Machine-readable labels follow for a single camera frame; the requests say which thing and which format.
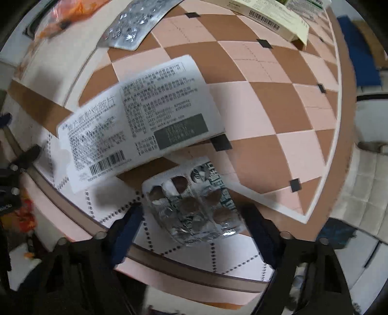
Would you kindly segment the small silver blister pack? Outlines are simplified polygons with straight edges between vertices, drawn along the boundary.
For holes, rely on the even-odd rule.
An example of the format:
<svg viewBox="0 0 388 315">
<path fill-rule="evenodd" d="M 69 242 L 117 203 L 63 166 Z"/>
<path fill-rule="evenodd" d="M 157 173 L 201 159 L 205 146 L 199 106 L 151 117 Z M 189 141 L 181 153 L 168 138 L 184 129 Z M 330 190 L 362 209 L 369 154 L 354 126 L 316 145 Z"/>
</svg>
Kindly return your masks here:
<svg viewBox="0 0 388 315">
<path fill-rule="evenodd" d="M 206 156 L 156 174 L 142 184 L 148 208 L 181 245 L 234 236 L 244 230 L 222 177 Z"/>
</svg>

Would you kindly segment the white medicine box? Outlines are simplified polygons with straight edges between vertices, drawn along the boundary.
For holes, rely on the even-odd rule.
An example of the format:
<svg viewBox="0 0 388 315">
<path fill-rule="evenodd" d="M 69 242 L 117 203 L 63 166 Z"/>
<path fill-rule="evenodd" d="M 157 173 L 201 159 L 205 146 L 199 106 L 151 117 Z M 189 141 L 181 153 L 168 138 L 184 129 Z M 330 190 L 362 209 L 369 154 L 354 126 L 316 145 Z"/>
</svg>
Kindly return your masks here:
<svg viewBox="0 0 388 315">
<path fill-rule="evenodd" d="M 139 73 L 66 118 L 57 135 L 77 193 L 109 177 L 225 132 L 190 55 Z"/>
</svg>

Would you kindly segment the orange plastic snack bag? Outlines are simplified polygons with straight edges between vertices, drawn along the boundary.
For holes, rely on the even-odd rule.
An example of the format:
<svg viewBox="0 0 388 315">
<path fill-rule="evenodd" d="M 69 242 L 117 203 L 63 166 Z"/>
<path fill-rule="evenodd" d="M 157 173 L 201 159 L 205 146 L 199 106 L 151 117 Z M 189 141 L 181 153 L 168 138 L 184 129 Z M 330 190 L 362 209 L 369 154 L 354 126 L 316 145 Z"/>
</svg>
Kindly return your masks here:
<svg viewBox="0 0 388 315">
<path fill-rule="evenodd" d="M 41 40 L 54 37 L 65 31 L 72 24 L 87 20 L 100 8 L 109 3 L 109 0 L 62 0 L 59 1 L 48 14 L 47 21 L 34 39 Z"/>
</svg>

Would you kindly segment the large silver blister pack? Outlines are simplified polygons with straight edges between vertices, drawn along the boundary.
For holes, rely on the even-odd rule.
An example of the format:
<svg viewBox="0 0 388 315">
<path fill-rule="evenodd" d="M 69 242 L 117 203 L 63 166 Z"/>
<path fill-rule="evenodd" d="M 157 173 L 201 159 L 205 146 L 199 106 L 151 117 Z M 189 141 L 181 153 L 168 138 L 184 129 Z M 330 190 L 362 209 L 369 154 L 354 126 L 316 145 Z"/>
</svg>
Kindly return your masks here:
<svg viewBox="0 0 388 315">
<path fill-rule="evenodd" d="M 97 47 L 135 51 L 179 0 L 132 1 L 104 31 Z"/>
</svg>

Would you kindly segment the white padded chair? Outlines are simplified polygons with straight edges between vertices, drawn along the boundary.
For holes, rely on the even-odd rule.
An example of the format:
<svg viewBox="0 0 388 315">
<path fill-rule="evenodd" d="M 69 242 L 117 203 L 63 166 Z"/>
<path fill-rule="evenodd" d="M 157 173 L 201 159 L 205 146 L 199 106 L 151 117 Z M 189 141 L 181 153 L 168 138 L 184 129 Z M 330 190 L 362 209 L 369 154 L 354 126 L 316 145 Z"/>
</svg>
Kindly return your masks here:
<svg viewBox="0 0 388 315">
<path fill-rule="evenodd" d="M 355 229 L 336 254 L 358 314 L 368 314 L 387 293 L 387 95 L 367 95 L 356 103 L 356 142 L 331 217 Z"/>
</svg>

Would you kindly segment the checkered brown pink tablecloth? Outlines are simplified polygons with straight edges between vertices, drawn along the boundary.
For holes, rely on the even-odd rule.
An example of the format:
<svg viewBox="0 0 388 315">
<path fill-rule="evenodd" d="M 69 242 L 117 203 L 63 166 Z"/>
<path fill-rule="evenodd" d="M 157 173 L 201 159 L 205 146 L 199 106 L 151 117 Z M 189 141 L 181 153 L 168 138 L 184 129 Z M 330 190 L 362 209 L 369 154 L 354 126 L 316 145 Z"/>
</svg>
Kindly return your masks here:
<svg viewBox="0 0 388 315">
<path fill-rule="evenodd" d="M 184 1 L 134 52 L 98 48 L 126 1 L 41 42 L 10 84 L 5 140 L 42 155 L 23 177 L 38 214 L 78 241 L 155 174 L 211 161 L 235 201 L 314 240 L 344 182 L 355 78 L 331 9 L 298 49 L 227 8 Z"/>
</svg>

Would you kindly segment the blue folder chair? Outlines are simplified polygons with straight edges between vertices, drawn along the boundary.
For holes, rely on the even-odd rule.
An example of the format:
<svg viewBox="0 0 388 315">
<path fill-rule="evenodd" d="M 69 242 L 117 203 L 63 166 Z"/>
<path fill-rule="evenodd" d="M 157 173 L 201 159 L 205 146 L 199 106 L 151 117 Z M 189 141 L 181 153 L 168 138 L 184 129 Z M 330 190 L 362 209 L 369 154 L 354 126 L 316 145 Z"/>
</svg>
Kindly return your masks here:
<svg viewBox="0 0 388 315">
<path fill-rule="evenodd" d="M 356 86 L 380 86 L 380 73 L 376 68 L 372 53 L 364 36 L 348 16 L 340 16 L 337 18 L 337 21 L 343 32 L 349 56 L 355 69 Z"/>
</svg>

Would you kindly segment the yellow flat medicine box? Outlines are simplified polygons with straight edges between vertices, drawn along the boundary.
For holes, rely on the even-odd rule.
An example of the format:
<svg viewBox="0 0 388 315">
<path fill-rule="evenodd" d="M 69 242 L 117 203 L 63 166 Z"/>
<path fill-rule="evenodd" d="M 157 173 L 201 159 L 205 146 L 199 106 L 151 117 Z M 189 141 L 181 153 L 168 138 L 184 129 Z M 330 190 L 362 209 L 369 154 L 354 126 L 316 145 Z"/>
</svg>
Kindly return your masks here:
<svg viewBox="0 0 388 315">
<path fill-rule="evenodd" d="M 267 27 L 286 41 L 297 43 L 298 48 L 308 44 L 310 26 L 295 12 L 278 1 L 208 1 L 214 5 L 237 12 Z"/>
</svg>

